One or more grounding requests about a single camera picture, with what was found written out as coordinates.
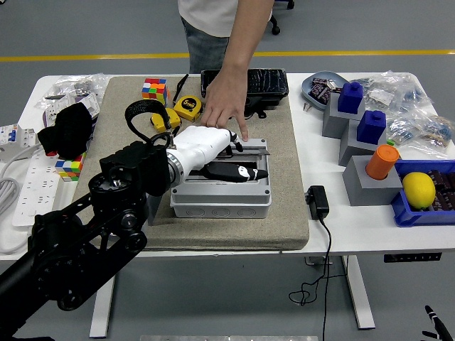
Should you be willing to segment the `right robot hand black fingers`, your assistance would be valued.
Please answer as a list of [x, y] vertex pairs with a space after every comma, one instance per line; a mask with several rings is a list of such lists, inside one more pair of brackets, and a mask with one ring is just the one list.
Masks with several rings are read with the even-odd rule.
[[422, 331], [423, 336], [431, 337], [436, 340], [453, 341], [453, 337], [447, 330], [445, 324], [439, 319], [434, 310], [429, 306], [424, 307], [429, 319], [433, 322], [434, 329], [436, 332]]

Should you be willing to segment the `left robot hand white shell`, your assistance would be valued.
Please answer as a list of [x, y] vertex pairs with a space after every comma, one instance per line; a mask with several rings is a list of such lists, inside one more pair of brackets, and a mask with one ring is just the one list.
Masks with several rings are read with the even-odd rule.
[[190, 126], [174, 138], [174, 147], [167, 149], [170, 186], [182, 184], [191, 171], [200, 171], [209, 180], [244, 183], [268, 176], [265, 170], [247, 168], [215, 159], [231, 145], [239, 152], [243, 146], [237, 134], [228, 129]]

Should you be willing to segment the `person's left hand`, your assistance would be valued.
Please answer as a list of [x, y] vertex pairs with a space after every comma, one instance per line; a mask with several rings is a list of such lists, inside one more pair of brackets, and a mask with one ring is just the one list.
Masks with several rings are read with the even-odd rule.
[[248, 140], [245, 121], [248, 67], [224, 65], [206, 92], [205, 110], [200, 123], [206, 127], [226, 128], [234, 118], [243, 141]]

